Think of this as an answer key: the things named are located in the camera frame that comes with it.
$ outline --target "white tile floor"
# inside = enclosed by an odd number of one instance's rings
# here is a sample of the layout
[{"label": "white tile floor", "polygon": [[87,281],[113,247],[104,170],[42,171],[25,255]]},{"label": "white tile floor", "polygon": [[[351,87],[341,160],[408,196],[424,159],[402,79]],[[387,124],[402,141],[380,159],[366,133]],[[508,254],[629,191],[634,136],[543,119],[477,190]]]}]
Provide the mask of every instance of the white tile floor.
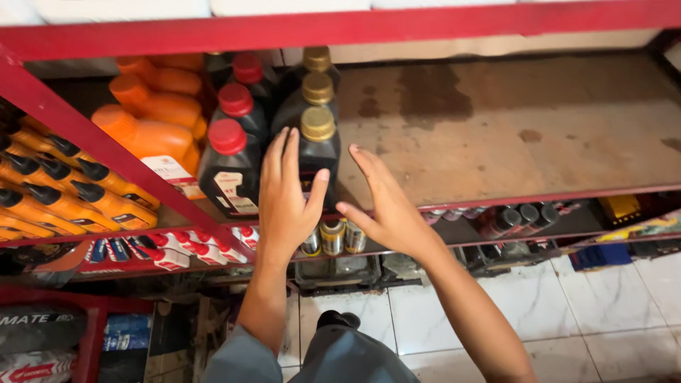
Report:
[{"label": "white tile floor", "polygon": [[[681,373],[681,254],[591,273],[575,273],[562,257],[478,282],[518,332],[540,382],[649,382]],[[432,287],[293,295],[287,308],[284,382],[300,370],[329,309],[358,315],[360,331],[395,350],[423,383],[484,382]]]}]

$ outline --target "person's left hand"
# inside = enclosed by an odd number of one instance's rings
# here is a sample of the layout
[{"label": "person's left hand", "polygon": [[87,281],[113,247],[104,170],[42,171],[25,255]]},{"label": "person's left hand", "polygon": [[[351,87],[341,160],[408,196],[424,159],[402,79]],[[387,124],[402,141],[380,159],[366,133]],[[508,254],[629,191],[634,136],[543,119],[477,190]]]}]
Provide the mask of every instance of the person's left hand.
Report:
[{"label": "person's left hand", "polygon": [[312,234],[329,184],[329,170],[317,172],[305,201],[298,176],[298,129],[286,127],[270,144],[260,173],[259,261],[288,263],[296,248]]}]

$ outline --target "gray sleeve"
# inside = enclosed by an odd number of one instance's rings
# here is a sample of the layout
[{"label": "gray sleeve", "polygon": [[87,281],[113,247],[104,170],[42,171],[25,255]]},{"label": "gray sleeve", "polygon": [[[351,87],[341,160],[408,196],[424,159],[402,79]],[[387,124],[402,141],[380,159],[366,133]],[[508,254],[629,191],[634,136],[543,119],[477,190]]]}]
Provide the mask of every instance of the gray sleeve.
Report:
[{"label": "gray sleeve", "polygon": [[201,383],[281,383],[272,351],[238,325],[208,361]]}]

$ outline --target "person's right hand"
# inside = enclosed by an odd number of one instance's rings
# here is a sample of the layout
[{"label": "person's right hand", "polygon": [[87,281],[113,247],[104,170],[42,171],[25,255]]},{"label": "person's right hand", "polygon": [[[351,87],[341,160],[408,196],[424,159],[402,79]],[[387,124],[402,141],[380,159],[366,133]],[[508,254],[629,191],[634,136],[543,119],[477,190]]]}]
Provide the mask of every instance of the person's right hand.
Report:
[{"label": "person's right hand", "polygon": [[369,184],[375,218],[347,202],[339,202],[336,209],[374,241],[416,260],[444,248],[442,238],[409,202],[383,161],[356,144],[350,145],[349,152]]}]

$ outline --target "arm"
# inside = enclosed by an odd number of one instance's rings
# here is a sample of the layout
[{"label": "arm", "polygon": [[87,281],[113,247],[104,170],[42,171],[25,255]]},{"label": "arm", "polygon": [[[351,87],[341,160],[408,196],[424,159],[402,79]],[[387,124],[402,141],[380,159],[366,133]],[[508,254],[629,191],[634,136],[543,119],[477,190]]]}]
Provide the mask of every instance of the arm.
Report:
[{"label": "arm", "polygon": [[315,229],[329,181],[329,170],[320,170],[305,201],[298,176],[299,133],[297,129],[288,132],[285,128],[272,141],[263,158],[257,260],[236,319],[275,356],[286,325],[286,267]]},{"label": "arm", "polygon": [[516,332],[407,200],[385,164],[357,145],[349,151],[371,189],[375,218],[346,202],[336,205],[338,211],[374,241],[421,263],[454,332],[488,382],[535,382]]}]

